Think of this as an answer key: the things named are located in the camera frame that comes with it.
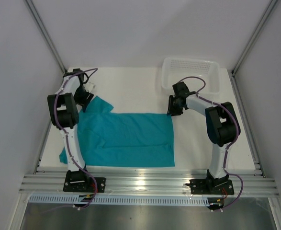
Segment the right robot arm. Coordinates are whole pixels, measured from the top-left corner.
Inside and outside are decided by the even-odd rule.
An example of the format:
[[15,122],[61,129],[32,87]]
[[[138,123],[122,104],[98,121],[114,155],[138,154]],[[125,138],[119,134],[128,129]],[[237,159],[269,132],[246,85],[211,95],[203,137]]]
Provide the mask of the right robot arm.
[[168,115],[178,116],[184,110],[191,109],[205,116],[207,135],[213,144],[205,186],[210,193],[217,193],[228,181],[227,156],[241,132],[233,105],[230,102],[213,102],[198,92],[191,92],[183,81],[174,84],[172,88],[174,95],[169,96]]

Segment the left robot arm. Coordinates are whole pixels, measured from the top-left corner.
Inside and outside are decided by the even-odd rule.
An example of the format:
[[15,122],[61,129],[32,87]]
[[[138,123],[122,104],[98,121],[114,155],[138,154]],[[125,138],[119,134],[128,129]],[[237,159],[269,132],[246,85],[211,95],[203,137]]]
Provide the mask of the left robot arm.
[[59,131],[64,142],[68,165],[67,183],[74,184],[82,192],[90,188],[91,180],[79,146],[77,106],[81,106],[85,112],[90,104],[94,95],[86,88],[86,84],[97,70],[73,69],[65,73],[60,88],[47,97],[52,125]]

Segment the teal t shirt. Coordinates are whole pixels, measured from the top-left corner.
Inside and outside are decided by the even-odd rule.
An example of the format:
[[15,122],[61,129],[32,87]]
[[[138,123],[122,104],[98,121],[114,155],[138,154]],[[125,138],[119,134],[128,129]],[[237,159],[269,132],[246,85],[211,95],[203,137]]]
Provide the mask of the teal t shirt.
[[80,111],[78,139],[86,165],[109,167],[173,167],[172,118],[155,113],[114,113],[96,96]]

